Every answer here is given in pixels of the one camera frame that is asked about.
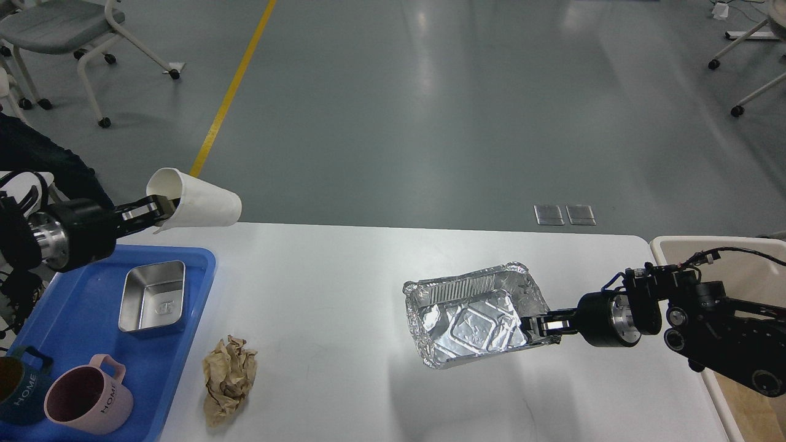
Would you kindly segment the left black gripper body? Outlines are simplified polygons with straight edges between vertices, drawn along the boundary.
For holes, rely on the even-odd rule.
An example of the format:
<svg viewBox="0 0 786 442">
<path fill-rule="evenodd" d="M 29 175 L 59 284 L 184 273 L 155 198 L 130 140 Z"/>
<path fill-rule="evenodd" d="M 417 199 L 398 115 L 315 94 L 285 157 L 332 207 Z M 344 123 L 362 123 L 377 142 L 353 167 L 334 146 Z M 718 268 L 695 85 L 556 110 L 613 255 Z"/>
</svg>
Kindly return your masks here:
<svg viewBox="0 0 786 442">
<path fill-rule="evenodd" d="M 103 260 L 116 247 L 120 216 L 85 198 L 49 204 L 28 216 L 42 263 L 68 272 Z"/>
</svg>

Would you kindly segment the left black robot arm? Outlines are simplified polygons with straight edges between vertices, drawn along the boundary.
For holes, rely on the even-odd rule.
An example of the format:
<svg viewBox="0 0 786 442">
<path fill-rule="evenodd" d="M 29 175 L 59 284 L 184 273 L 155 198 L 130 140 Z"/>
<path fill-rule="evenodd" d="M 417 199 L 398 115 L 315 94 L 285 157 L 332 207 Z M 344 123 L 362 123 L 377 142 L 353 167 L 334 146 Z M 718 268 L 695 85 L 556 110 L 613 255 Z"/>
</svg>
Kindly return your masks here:
<svg viewBox="0 0 786 442">
<path fill-rule="evenodd" d="M 24 174 L 21 169 L 2 175 L 2 266 L 9 268 L 2 272 L 2 294 L 12 310 L 2 335 L 19 333 L 43 294 L 34 269 L 44 265 L 66 273 L 108 258 L 118 239 L 163 223 L 180 205 L 179 198 L 160 194 L 116 207 L 86 198 L 55 202 L 50 184 L 37 172 L 36 185 L 14 193 L 14 180 Z"/>
</svg>

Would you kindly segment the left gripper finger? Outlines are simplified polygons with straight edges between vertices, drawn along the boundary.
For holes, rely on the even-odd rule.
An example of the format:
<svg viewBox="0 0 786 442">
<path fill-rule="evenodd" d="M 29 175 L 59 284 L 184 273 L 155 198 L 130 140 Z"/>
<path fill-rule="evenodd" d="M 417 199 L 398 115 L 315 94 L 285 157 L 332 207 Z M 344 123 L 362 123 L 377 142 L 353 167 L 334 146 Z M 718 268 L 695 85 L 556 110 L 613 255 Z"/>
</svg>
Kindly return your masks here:
<svg viewBox="0 0 786 442">
<path fill-rule="evenodd" d="M 171 218 L 179 207 L 180 198 L 169 199 L 163 195 L 149 195 L 114 209 L 117 227 L 115 237 L 126 237 Z"/>
</svg>

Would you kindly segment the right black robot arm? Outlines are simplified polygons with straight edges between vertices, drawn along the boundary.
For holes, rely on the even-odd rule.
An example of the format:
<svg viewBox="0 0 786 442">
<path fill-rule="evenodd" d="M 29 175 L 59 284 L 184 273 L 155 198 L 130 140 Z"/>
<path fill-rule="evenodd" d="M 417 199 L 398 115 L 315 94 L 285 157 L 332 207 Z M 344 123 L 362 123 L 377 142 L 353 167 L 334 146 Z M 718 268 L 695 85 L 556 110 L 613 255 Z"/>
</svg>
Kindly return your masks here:
<svg viewBox="0 0 786 442">
<path fill-rule="evenodd" d="M 728 297 L 720 281 L 702 281 L 700 266 L 722 252 L 780 258 L 758 250 L 722 246 L 679 264 L 618 272 L 573 309 L 521 316 L 528 338 L 579 334 L 595 347 L 634 347 L 641 336 L 663 334 L 666 346 L 688 359 L 695 372 L 724 375 L 765 397 L 784 394 L 784 308 Z"/>
</svg>

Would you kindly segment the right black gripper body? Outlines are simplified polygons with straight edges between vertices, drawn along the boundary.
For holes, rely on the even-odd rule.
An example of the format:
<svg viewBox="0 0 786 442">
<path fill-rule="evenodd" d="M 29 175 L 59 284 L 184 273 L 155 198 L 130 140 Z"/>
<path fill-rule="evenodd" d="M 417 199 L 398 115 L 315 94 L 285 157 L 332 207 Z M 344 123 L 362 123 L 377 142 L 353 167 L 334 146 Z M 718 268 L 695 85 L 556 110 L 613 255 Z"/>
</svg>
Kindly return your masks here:
<svg viewBox="0 0 786 442">
<path fill-rule="evenodd" d="M 584 294 L 577 305 L 576 330 L 596 347 L 634 347 L 641 338 L 626 294 L 617 291 Z"/>
</svg>

